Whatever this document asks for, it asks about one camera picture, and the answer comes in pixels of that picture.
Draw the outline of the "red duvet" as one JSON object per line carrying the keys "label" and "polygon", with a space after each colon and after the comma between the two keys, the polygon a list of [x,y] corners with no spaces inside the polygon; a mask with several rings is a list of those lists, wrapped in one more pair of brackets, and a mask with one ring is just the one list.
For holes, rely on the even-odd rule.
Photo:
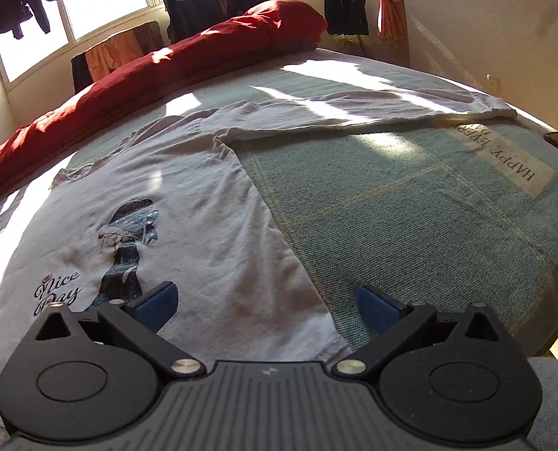
{"label": "red duvet", "polygon": [[0,198],[74,145],[188,86],[285,54],[316,49],[325,17],[300,0],[270,0],[133,60],[0,145]]}

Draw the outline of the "black hanging jacket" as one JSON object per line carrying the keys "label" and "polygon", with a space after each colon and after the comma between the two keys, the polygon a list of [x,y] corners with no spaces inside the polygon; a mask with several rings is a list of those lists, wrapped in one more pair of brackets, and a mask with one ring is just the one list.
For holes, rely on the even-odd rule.
{"label": "black hanging jacket", "polygon": [[367,36],[366,0],[324,0],[329,35]]}

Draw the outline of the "orange hanging garment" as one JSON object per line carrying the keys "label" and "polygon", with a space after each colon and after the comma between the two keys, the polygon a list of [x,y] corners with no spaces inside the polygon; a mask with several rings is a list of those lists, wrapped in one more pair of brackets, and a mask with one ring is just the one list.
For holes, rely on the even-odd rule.
{"label": "orange hanging garment", "polygon": [[124,64],[143,56],[143,49],[133,30],[126,30],[86,50],[86,64],[96,82]]}

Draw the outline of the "orange curtain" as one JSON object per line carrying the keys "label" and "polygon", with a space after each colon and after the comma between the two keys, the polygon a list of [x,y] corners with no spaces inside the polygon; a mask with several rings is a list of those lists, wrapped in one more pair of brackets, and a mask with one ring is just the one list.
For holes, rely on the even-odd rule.
{"label": "orange curtain", "polygon": [[397,47],[408,43],[404,0],[379,0],[377,18],[378,37]]}

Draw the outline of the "white printed t-shirt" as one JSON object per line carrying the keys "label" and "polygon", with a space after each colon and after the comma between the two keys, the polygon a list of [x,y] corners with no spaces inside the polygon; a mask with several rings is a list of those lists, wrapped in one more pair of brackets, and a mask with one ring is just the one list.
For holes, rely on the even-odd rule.
{"label": "white printed t-shirt", "polygon": [[163,336],[203,360],[334,360],[348,345],[229,139],[508,117],[468,91],[342,92],[165,117],[0,201],[0,372],[49,303],[94,310],[173,282]]}

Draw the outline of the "green plaid bed blanket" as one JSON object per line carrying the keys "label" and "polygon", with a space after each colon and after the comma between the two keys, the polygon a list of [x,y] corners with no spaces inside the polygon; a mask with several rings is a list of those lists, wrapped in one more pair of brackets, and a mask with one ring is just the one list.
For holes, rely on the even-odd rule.
{"label": "green plaid bed blanket", "polygon": [[[165,117],[244,100],[429,89],[468,91],[369,60],[292,55],[188,86],[149,113],[133,112],[30,182],[59,161],[72,171],[89,166]],[[558,151],[513,111],[476,121],[433,116],[361,130],[255,135],[227,145],[347,349],[374,335],[356,307],[362,286],[448,312],[474,300],[489,303],[528,355],[558,335]]]}

